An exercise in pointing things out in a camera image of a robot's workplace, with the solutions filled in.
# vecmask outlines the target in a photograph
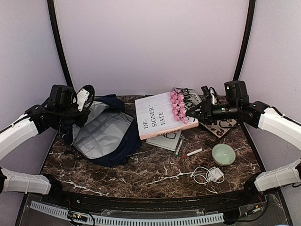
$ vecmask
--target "perforated white rail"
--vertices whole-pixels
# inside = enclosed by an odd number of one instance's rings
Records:
[[[68,210],[64,207],[54,207],[44,203],[32,201],[30,208],[54,216],[56,218],[68,220]],[[88,214],[81,214],[88,217],[86,225],[93,225],[93,220]],[[224,222],[222,213],[207,216],[174,219],[127,219],[103,217],[93,214],[92,216],[95,219],[96,226],[200,226]]]

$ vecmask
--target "red marker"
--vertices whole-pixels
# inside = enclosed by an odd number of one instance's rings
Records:
[[[199,152],[201,152],[202,150],[203,150],[203,149],[200,148],[200,149],[198,149],[198,150],[195,150],[195,151],[193,151],[193,152],[190,152],[190,153],[188,153],[188,154],[183,155],[181,158],[184,159],[184,158],[186,158],[186,157],[188,157],[188,156],[191,156],[191,155],[193,155],[193,154],[199,153]]]

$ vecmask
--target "green pen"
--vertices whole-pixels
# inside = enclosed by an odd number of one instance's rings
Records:
[[[178,154],[179,154],[179,151],[180,151],[180,148],[181,148],[181,146],[182,146],[182,143],[183,143],[184,138],[185,138],[184,136],[181,137],[181,140],[180,140],[179,146],[178,146],[178,148],[177,148],[177,151],[176,151],[175,154],[174,154],[175,157],[178,157]]]

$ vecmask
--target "gray bag lining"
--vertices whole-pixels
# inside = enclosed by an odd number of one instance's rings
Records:
[[[119,146],[133,117],[94,102],[84,127],[73,125],[73,145],[89,159],[103,157]]]

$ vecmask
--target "white wall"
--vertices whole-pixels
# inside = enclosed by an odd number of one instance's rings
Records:
[[[232,80],[248,2],[55,1],[74,85],[91,83],[98,95],[201,92]]]
[[[276,106],[301,121],[301,2],[256,2],[250,42],[241,80],[251,101]],[[301,152],[282,139],[249,129],[267,170],[291,163]],[[301,225],[301,188],[282,189],[294,225]]]
[[[41,104],[55,83],[64,84],[46,0],[0,1],[0,130],[34,104]],[[27,141],[0,166],[39,173],[54,130]],[[23,194],[0,194],[0,225],[15,225]]]

